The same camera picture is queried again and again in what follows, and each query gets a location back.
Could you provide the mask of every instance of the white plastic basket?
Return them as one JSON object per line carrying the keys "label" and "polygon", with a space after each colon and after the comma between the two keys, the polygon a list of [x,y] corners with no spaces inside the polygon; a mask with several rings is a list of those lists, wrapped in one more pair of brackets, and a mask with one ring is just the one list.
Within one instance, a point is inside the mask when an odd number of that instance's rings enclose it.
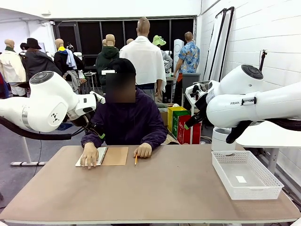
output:
{"label": "white plastic basket", "polygon": [[212,164],[233,200],[277,199],[284,187],[250,151],[212,152]]}

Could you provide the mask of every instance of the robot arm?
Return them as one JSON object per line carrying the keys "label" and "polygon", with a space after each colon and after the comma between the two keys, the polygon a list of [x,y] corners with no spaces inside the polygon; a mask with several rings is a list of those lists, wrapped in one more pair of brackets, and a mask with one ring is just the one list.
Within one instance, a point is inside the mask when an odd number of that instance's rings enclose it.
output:
{"label": "robot arm", "polygon": [[23,129],[51,132],[65,116],[76,121],[96,109],[98,94],[77,95],[55,72],[40,72],[30,79],[31,96],[0,100],[0,116]]}
{"label": "robot arm", "polygon": [[233,143],[252,122],[257,121],[269,120],[285,129],[299,130],[298,121],[279,119],[299,119],[301,82],[261,92],[262,79],[257,68],[241,65],[220,83],[210,81],[208,91],[200,88],[197,93],[193,92],[195,85],[187,88],[187,97],[195,102],[200,112],[187,121],[186,128],[207,117],[214,126],[232,128],[228,143]]}

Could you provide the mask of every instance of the white shirt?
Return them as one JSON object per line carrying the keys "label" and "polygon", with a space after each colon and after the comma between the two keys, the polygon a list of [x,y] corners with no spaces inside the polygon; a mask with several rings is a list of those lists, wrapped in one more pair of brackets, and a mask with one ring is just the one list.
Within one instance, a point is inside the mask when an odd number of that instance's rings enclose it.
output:
{"label": "white shirt", "polygon": [[26,81],[26,73],[21,58],[13,51],[5,50],[0,55],[0,72],[6,82]]}
{"label": "white shirt", "polygon": [[126,58],[132,62],[136,69],[136,83],[138,85],[156,83],[158,79],[161,79],[160,90],[165,92],[166,74],[161,50],[153,45],[148,38],[138,36],[120,50],[120,58]]}

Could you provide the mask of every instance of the white paper slip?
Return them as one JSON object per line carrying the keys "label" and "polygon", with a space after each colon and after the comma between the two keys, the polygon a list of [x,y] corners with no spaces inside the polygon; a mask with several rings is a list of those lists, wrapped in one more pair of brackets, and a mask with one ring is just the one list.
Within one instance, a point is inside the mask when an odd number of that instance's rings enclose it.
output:
{"label": "white paper slip", "polygon": [[[105,154],[107,154],[107,151],[108,151],[108,147],[99,147],[98,149],[98,161],[96,162],[96,166],[100,166],[102,163],[103,163],[103,160],[105,158]],[[75,166],[81,166],[80,165],[80,159],[83,155],[80,156],[79,160],[77,161],[77,163],[75,164]]]}
{"label": "white paper slip", "polygon": [[243,176],[236,176],[236,179],[238,180],[239,183],[246,183],[246,180]]}

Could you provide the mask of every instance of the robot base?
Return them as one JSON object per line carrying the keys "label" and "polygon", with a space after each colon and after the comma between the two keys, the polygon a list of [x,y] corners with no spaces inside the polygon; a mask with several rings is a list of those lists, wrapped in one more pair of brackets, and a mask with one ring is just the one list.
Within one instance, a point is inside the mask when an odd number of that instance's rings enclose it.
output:
{"label": "robot base", "polygon": [[46,161],[32,161],[32,162],[25,162],[25,161],[13,161],[10,163],[11,166],[44,166],[47,162]]}
{"label": "robot base", "polygon": [[23,152],[26,156],[27,161],[13,161],[10,163],[11,166],[44,166],[47,162],[46,161],[32,161],[30,158],[30,154],[28,151],[27,143],[25,137],[21,137],[22,145],[23,145]]}

